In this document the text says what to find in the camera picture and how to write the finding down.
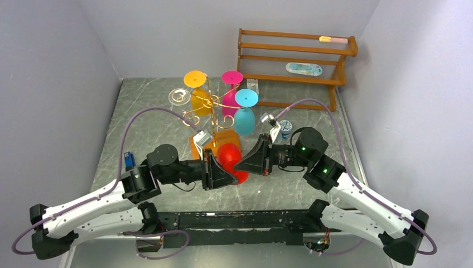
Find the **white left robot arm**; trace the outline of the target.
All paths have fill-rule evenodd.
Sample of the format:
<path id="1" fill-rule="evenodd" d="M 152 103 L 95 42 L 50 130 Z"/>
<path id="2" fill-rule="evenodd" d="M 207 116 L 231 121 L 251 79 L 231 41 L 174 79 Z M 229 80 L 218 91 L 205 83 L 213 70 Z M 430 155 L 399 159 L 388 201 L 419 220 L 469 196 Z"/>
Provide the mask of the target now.
<path id="1" fill-rule="evenodd" d="M 165 231 L 149 199 L 162 193 L 161 184 L 196 181 L 201 181 L 204 190 L 211 190 L 236 184 L 238 179 L 217 162 L 210 149 L 204 151 L 202 159 L 181 161 L 174 146 L 160 145 L 147 154 L 144 163 L 99 190 L 63 205 L 31 207 L 33 252 L 38 259 L 47 260 L 100 236 Z"/>

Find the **red wine glass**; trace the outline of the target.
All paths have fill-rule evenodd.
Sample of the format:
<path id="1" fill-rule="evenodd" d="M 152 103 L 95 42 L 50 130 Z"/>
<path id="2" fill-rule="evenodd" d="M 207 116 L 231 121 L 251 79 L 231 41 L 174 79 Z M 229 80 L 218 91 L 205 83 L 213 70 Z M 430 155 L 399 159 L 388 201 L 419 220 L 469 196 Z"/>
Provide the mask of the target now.
<path id="1" fill-rule="evenodd" d="M 244 183 L 249 173 L 246 171 L 238 171 L 234 166 L 242 159 L 242 153 L 237 145 L 233 143 L 225 143 L 221 145 L 217 151 L 217 160 L 225 171 L 229 172 L 237 178 L 236 185 Z"/>

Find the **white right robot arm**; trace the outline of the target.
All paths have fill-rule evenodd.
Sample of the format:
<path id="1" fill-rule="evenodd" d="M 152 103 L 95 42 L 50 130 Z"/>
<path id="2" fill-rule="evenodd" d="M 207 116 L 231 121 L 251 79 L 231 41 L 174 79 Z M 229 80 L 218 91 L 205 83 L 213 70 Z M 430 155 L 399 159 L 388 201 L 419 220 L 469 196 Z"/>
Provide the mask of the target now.
<path id="1" fill-rule="evenodd" d="M 349 212 L 323 200 L 307 210 L 309 229 L 338 229 L 381 247 L 392 260 L 412 265 L 425 237 L 429 220 L 426 212 L 410 211 L 387 200 L 349 174 L 343 165 L 325 155 L 328 143 L 312 127 L 297 130 L 299 137 L 290 145 L 274 145 L 268 134 L 257 143 L 234 169 L 268 176 L 274 166 L 305 168 L 303 178 L 316 190 L 352 205 Z"/>

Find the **gold wire wine glass rack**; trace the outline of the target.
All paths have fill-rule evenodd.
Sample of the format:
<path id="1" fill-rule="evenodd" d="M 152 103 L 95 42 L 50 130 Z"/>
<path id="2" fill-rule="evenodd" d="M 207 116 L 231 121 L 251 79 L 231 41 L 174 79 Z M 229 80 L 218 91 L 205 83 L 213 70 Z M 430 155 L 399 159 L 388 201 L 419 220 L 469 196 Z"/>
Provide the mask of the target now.
<path id="1" fill-rule="evenodd" d="M 213 136 L 213 140 L 207 144 L 204 149 L 211 149 L 212 151 L 218 151 L 219 147 L 225 143 L 233 143 L 241 149 L 240 141 L 238 134 L 232 130 L 231 128 L 234 125 L 234 117 L 231 116 L 223 116 L 223 123 L 218 122 L 218 117 L 216 115 L 216 112 L 218 109 L 221 109 L 221 99 L 224 96 L 218 96 L 216 93 L 214 93 L 211 90 L 211 84 L 210 84 L 210 79 L 207 76 L 207 82 L 202 86 L 204 90 L 207 90 L 210 93 L 210 108 L 211 112 L 209 115 L 211 119 L 211 132 L 210 134 Z M 191 88 L 187 87 L 187 90 L 190 92 L 192 91 Z M 198 125 L 200 123 L 200 119 L 202 117 L 194 116 L 193 114 L 191 116 L 186 116 L 185 112 L 183 112 L 183 116 L 186 119 L 189 119 L 195 123 L 195 125 Z M 190 141 L 190 151 L 191 151 L 191 156 L 193 159 L 198 159 L 199 155 L 197 153 L 196 147 L 193 144 L 192 137 L 189 138 Z"/>

